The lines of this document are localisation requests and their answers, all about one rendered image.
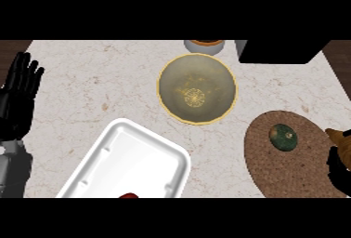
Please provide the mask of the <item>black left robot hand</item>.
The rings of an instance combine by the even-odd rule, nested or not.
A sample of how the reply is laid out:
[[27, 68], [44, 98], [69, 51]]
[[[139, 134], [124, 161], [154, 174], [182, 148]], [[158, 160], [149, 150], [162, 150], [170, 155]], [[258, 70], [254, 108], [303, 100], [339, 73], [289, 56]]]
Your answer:
[[39, 61], [30, 59], [28, 52], [19, 52], [0, 88], [0, 141], [21, 140], [30, 132], [43, 74]]

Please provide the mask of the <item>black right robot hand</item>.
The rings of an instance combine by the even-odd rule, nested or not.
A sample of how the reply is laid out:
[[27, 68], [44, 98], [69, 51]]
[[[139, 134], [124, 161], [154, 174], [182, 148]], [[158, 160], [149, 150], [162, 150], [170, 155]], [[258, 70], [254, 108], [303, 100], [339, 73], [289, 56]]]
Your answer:
[[[351, 129], [342, 131], [342, 134], [351, 136]], [[338, 146], [333, 145], [329, 150], [326, 164], [329, 165], [328, 177], [336, 189], [351, 197], [351, 170], [345, 167], [339, 155]]]

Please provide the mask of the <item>brown croissant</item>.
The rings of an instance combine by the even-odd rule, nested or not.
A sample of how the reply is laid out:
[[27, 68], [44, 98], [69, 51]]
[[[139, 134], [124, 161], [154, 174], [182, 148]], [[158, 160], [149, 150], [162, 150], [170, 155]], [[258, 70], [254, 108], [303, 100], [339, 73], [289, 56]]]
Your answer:
[[325, 129], [329, 139], [338, 146], [338, 155], [345, 167], [351, 170], [351, 136], [345, 136], [339, 130]]

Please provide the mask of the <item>round brown woven placemat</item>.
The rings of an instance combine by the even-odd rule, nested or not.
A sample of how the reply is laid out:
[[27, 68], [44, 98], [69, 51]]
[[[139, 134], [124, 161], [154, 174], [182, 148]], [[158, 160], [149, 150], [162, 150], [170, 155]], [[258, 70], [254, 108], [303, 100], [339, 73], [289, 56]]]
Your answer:
[[[282, 124], [297, 133], [298, 145], [280, 151], [272, 128]], [[264, 112], [252, 121], [244, 138], [244, 158], [255, 185], [269, 198], [345, 198], [328, 177], [326, 159], [333, 143], [319, 126], [288, 111]]]

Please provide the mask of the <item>gold rimmed olive bowl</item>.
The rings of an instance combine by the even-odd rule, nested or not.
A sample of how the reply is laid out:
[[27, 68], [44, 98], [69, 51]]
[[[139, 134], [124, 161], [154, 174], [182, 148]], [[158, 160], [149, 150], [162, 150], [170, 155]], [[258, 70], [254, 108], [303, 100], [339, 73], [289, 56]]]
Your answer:
[[186, 124], [202, 126], [221, 120], [235, 107], [238, 91], [233, 72], [207, 54], [179, 56], [161, 70], [157, 81], [161, 105]]

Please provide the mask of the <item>dark green round fruit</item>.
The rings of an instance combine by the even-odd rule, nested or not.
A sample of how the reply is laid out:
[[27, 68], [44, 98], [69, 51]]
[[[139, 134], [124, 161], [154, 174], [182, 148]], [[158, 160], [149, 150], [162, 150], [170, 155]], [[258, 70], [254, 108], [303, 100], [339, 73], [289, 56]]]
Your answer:
[[282, 152], [291, 152], [298, 146], [298, 135], [285, 124], [276, 124], [270, 128], [269, 138], [273, 146]]

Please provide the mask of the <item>white rectangular tray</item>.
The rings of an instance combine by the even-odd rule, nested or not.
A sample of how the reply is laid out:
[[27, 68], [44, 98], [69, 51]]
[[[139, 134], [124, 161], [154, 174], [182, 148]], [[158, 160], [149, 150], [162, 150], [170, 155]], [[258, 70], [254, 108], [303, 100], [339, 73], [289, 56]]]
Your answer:
[[114, 120], [58, 193], [61, 198], [182, 196], [190, 170], [186, 149], [126, 118]]

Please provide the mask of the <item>black box appliance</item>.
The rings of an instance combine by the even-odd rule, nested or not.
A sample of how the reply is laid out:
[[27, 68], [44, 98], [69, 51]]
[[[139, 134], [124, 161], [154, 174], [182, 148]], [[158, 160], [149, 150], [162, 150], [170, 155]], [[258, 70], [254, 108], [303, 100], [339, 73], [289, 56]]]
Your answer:
[[305, 64], [313, 60], [329, 40], [236, 40], [241, 63]]

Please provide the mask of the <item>grey cup with orange rim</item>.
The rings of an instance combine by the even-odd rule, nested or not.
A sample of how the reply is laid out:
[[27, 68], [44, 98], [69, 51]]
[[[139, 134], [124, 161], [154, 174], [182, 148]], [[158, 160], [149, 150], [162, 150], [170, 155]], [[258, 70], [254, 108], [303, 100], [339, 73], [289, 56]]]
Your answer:
[[204, 53], [207, 55], [214, 56], [224, 49], [224, 40], [185, 40], [185, 45], [190, 53]]

